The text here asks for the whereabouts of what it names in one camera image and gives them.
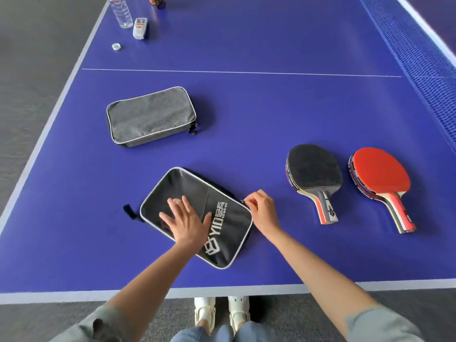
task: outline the white center line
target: white center line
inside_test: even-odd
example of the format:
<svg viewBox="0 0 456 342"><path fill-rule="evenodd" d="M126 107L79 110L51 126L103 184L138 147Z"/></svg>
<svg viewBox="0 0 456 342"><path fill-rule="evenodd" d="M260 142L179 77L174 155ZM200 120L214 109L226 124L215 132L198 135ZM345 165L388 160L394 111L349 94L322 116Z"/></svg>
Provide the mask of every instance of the white center line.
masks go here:
<svg viewBox="0 0 456 342"><path fill-rule="evenodd" d="M367 76L378 78L402 78L402 76L378 76L365 74L327 74L327 73L280 73L280 72L224 72L224 71L172 71L172 70L124 70L115 68L81 68L84 71L130 71L130 72L177 72L177 73L236 73L236 74L278 74L289 76Z"/></svg>

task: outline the person's left hand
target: person's left hand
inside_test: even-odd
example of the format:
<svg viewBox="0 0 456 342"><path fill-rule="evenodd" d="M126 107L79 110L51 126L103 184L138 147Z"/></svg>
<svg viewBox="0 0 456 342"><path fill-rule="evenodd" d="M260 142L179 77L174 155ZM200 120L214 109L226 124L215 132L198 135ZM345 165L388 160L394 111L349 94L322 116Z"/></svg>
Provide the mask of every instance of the person's left hand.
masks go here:
<svg viewBox="0 0 456 342"><path fill-rule="evenodd" d="M183 245L188 247L192 253L198 253L208 241L212 213L209 212L201 223L195 209L184 195L182 200L169 198L168 205L174 218L164 212L160 212L159 216L171 229L176 245Z"/></svg>

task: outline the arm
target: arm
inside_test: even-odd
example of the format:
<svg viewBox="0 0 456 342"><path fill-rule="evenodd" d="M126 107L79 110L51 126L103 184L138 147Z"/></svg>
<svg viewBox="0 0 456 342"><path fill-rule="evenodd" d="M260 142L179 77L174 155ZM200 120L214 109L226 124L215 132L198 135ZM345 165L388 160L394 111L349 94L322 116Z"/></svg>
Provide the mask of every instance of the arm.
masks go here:
<svg viewBox="0 0 456 342"><path fill-rule="evenodd" d="M201 223L187 198L168 199L174 219L160 213L170 227L175 245L107 302L128 322L133 341L139 341L181 270L207 241L211 213Z"/></svg>
<svg viewBox="0 0 456 342"><path fill-rule="evenodd" d="M345 319L378 303L354 282L281 230L274 201L263 190L250 194L244 201L252 212L257 228L282 253L309 287L322 310L341 334L347 337Z"/></svg>

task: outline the brown object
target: brown object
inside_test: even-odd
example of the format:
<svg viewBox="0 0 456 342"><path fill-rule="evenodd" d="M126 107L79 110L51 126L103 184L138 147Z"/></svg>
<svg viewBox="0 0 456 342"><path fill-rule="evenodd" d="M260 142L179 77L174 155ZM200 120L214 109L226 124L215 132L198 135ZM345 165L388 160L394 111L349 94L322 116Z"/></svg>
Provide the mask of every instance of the brown object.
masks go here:
<svg viewBox="0 0 456 342"><path fill-rule="evenodd" d="M162 8L165 5L165 0L149 0L152 5L156 5L157 8Z"/></svg>

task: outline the hand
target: hand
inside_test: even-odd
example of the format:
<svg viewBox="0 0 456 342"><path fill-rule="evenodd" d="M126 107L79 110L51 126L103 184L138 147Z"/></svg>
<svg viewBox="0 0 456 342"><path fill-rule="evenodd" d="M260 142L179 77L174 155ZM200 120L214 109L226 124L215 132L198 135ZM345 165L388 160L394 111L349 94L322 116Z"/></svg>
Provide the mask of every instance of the hand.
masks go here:
<svg viewBox="0 0 456 342"><path fill-rule="evenodd" d="M272 198L265 191L259 190L249 194L244 202L252 212L254 223L259 231L269 240L275 232L280 231L276 207Z"/></svg>
<svg viewBox="0 0 456 342"><path fill-rule="evenodd" d="M168 205L174 218L164 212L160 212L159 216L171 229L176 245L189 248L193 254L198 253L208 240L212 213L209 212L201 223L195 209L184 195L182 200L169 198Z"/></svg>

